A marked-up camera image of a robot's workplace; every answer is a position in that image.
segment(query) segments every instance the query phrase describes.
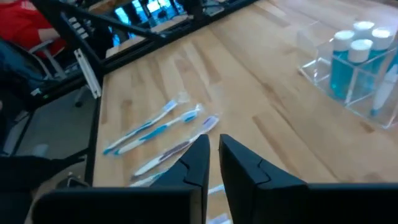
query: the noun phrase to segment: plastic bottle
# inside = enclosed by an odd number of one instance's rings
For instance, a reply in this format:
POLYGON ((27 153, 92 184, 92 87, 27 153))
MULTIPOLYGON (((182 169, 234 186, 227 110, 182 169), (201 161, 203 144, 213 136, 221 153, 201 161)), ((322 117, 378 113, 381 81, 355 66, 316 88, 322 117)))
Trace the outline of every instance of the plastic bottle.
POLYGON ((331 60, 330 89, 335 98, 345 98, 345 78, 344 71, 349 69, 348 65, 342 61, 348 59, 349 45, 353 41, 354 32, 352 30, 341 30, 337 32, 332 40, 333 58, 331 60))
POLYGON ((354 40, 371 39, 374 23, 369 21, 360 21, 353 24, 355 32, 354 40))
POLYGON ((377 28, 372 31, 372 39, 373 45, 372 50, 369 56, 369 59, 378 57, 372 62, 372 70, 371 73, 373 75, 378 75, 380 66, 385 59, 385 55, 380 56, 387 52, 390 47, 392 41, 394 40, 394 36, 391 32, 385 28, 377 28))
MULTIPOLYGON (((349 46, 348 62, 350 64, 352 64, 352 66, 358 67, 358 68, 364 70, 365 72, 370 71, 371 64, 366 64, 364 66, 360 66, 360 65, 369 59, 372 45, 373 45, 373 41, 371 41, 369 39, 354 40, 351 43, 351 45, 349 46)), ((351 79, 352 79, 353 75, 354 75, 354 68, 348 67, 348 69, 346 71, 345 79, 344 79, 344 83, 346 84, 344 86, 345 94, 348 93, 349 85, 351 83, 351 79)), ((354 84, 354 90, 353 90, 354 98, 357 98, 359 96, 364 96, 365 94, 367 94, 368 78, 369 78, 369 74, 366 74, 366 73, 358 70, 358 75, 356 77, 356 81, 354 84)))

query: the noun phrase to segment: wood grain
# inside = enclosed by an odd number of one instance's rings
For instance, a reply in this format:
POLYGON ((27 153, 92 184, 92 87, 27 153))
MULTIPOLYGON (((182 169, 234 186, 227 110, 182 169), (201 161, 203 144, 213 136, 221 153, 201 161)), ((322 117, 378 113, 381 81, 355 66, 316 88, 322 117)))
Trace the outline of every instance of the wood grain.
MULTIPOLYGON (((104 80, 94 185, 128 186, 132 172, 212 113, 221 121, 210 133, 210 187, 222 183, 221 133, 309 182, 398 181, 396 130, 355 116, 296 71, 298 30, 315 21, 341 29, 359 19, 396 26, 398 10, 361 0, 259 1, 110 73, 104 80), (122 158, 102 155, 107 144, 181 91, 191 102, 160 123, 200 102, 206 113, 198 121, 176 126, 122 158)), ((229 212, 225 195, 210 196, 208 216, 223 212, 229 212)))

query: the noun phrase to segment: acrylic organizer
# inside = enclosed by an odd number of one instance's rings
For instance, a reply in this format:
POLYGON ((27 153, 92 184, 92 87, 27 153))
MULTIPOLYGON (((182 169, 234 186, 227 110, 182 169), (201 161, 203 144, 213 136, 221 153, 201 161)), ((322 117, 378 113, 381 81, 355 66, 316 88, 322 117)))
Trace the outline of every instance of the acrylic organizer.
POLYGON ((388 60, 392 61, 397 53, 396 40, 385 53, 354 66, 333 55, 332 38, 334 34, 344 28, 350 29, 350 27, 339 28, 334 29, 321 22, 316 22, 298 32, 297 68, 299 72, 348 110, 381 125, 383 128, 391 127, 398 121, 396 119, 398 112, 398 86, 396 83, 398 78, 388 78, 386 70, 389 65, 388 60), (345 69, 352 70, 352 75, 340 77, 346 79, 346 85, 338 90, 333 89, 332 85, 332 61, 334 65, 338 63, 345 69), (383 61, 380 69, 372 69, 375 64, 380 64, 380 61, 383 61))

